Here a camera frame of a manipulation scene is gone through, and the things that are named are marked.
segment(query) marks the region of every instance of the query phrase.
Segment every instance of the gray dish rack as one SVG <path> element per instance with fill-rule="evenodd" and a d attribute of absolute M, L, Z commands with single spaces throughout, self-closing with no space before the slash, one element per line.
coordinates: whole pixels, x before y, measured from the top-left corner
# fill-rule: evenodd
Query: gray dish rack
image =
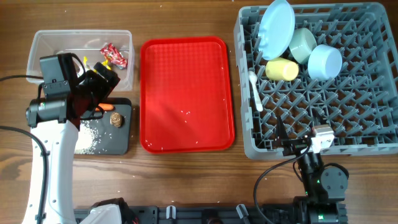
<path fill-rule="evenodd" d="M 314 111 L 335 131 L 332 147 L 323 154 L 398 153 L 398 53 L 384 6 L 370 2 L 292 7 L 296 28 L 308 28 L 318 44 L 339 49 L 343 68 L 334 80 L 325 82 L 312 80 L 306 65 L 300 66 L 298 77 L 291 82 L 269 80 L 257 35 L 267 6 L 241 8 L 234 45 L 248 158 L 283 158 L 283 149 L 273 146 L 276 117 L 281 116 L 289 137 L 299 138 L 314 125 Z M 282 57 L 294 60 L 289 50 Z M 254 106 L 248 71 L 258 76 L 261 113 Z"/>

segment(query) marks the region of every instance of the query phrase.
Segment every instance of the orange object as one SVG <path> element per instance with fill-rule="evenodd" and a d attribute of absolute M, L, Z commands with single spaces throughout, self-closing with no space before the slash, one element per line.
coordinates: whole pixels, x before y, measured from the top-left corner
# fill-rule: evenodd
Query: orange object
<path fill-rule="evenodd" d="M 107 104 L 107 103 L 100 103 L 98 106 L 100 106 L 102 109 L 104 109 L 105 111 L 111 111 L 114 109 L 114 106 L 111 104 Z"/>

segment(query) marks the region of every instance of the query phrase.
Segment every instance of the yellow cup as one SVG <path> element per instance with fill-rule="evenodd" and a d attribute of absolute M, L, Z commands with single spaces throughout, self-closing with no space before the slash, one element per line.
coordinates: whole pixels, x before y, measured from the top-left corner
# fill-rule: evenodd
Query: yellow cup
<path fill-rule="evenodd" d="M 268 61 L 266 75 L 270 80 L 292 81 L 299 74 L 299 65 L 284 58 Z"/>

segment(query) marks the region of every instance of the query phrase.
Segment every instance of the white spoon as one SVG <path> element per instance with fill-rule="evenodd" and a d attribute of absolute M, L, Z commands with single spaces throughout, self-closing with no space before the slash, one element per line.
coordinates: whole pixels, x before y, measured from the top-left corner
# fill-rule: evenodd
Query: white spoon
<path fill-rule="evenodd" d="M 253 87 L 253 95 L 254 95 L 254 102 L 256 103 L 256 109 L 258 112 L 261 112 L 263 110 L 262 108 L 262 103 L 260 100 L 259 92 L 257 91 L 256 83 L 257 83 L 257 75 L 249 71 L 249 81 L 251 83 L 251 86 Z"/>

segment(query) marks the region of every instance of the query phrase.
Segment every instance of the white granules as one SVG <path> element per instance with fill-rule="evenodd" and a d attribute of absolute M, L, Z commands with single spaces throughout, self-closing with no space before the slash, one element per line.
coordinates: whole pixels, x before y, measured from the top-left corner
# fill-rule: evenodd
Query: white granules
<path fill-rule="evenodd" d="M 75 154 L 94 154 L 98 136 L 97 128 L 90 128 L 89 121 L 80 124 L 79 137 L 76 142 Z"/>

